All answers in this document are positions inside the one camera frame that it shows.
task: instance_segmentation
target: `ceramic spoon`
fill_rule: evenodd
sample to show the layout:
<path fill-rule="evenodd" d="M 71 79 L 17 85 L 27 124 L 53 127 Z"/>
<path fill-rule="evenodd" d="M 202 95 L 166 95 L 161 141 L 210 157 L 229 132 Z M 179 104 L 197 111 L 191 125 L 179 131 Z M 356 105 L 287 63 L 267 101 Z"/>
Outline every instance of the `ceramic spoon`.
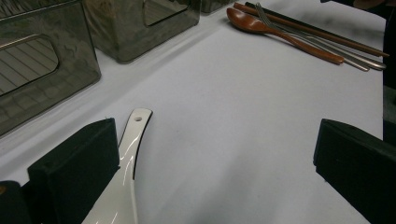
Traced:
<path fill-rule="evenodd" d="M 134 165 L 140 140 L 151 114 L 151 110 L 143 108 L 132 112 L 120 142 L 120 169 L 82 224 L 137 224 Z"/>

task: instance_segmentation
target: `black foam block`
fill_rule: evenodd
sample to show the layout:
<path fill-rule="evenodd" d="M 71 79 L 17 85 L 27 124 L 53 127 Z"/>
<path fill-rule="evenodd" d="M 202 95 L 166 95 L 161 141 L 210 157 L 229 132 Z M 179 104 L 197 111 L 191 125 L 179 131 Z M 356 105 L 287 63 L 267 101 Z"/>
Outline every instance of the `black foam block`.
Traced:
<path fill-rule="evenodd" d="M 32 223 L 29 211 L 21 193 L 21 186 L 18 182 L 0 182 L 0 223 Z"/>
<path fill-rule="evenodd" d="M 85 126 L 28 168 L 45 224 L 80 224 L 119 169 L 114 119 Z"/>
<path fill-rule="evenodd" d="M 324 119 L 314 164 L 368 221 L 396 223 L 396 147 L 351 125 Z"/>

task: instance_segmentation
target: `chopsticks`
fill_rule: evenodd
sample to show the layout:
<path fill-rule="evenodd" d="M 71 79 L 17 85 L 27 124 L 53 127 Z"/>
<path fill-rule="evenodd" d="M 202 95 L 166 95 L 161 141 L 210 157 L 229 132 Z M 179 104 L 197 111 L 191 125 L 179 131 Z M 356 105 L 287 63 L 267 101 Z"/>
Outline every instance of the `chopsticks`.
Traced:
<path fill-rule="evenodd" d="M 246 5 L 242 5 L 242 4 L 239 4 L 239 3 L 234 3 L 233 7 L 237 8 L 237 9 L 239 9 L 241 11 L 244 11 L 246 13 L 258 16 L 257 10 L 255 9 L 254 4 L 252 4 L 252 3 L 246 2 Z M 357 50 L 360 50 L 362 52 L 366 52 L 366 53 L 372 54 L 374 56 L 378 56 L 378 57 L 379 56 L 382 56 L 382 57 L 388 57 L 389 56 L 387 53 L 385 53 L 385 52 L 383 52 L 383 51 L 381 51 L 379 49 L 374 49 L 374 48 L 372 48 L 370 46 L 363 45 L 362 43 L 356 42 L 354 40 L 351 40 L 351 39 L 345 38 L 343 36 L 336 35 L 336 34 L 333 34 L 331 32 L 319 29 L 316 26 L 309 25 L 309 24 L 304 23 L 302 21 L 297 21 L 295 19 L 292 19 L 290 17 L 281 15 L 279 13 L 276 13 L 276 12 L 271 11 L 271 10 L 266 9 L 266 8 L 263 8 L 263 10 L 267 14 L 268 18 L 271 21 L 287 25 L 289 27 L 298 29 L 300 31 L 307 32 L 307 33 L 309 33 L 311 35 L 316 35 L 316 36 L 325 38 L 327 40 L 331 40 L 331 41 L 333 41 L 335 43 L 342 44 L 344 46 L 348 46 L 350 48 L 357 49 Z"/>

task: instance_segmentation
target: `spoon handle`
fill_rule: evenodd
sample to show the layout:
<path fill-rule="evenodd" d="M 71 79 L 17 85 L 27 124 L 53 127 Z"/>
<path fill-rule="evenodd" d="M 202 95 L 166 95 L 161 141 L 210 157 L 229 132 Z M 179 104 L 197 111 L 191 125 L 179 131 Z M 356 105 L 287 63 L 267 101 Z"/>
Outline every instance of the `spoon handle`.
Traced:
<path fill-rule="evenodd" d="M 290 42 L 292 45 L 294 45 L 297 49 L 303 50 L 311 55 L 314 55 L 315 57 L 318 57 L 322 60 L 325 60 L 329 63 L 336 63 L 336 64 L 341 64 L 344 61 L 344 58 L 332 53 L 329 53 L 327 51 L 324 51 L 322 49 L 317 49 L 315 47 L 312 47 L 308 44 L 305 44 L 304 42 L 286 35 L 278 30 L 275 30 L 273 28 L 267 28 L 265 31 L 262 31 L 263 34 L 269 34 L 269 35 L 276 35 L 288 42 Z"/>

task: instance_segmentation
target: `white tablecloth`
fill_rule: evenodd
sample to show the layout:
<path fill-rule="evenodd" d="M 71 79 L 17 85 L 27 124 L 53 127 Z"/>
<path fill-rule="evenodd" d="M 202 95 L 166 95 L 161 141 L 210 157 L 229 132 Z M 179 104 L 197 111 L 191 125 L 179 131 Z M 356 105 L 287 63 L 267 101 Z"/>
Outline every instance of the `white tablecloth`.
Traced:
<path fill-rule="evenodd" d="M 382 49 L 385 21 L 319 0 L 262 6 Z M 102 79 L 0 139 L 0 179 L 83 126 L 134 108 L 154 114 L 140 146 L 140 223 L 366 223 L 315 172 L 321 119 L 382 138 L 382 72 L 364 73 L 236 30 L 225 8 L 129 64 L 97 51 Z"/>

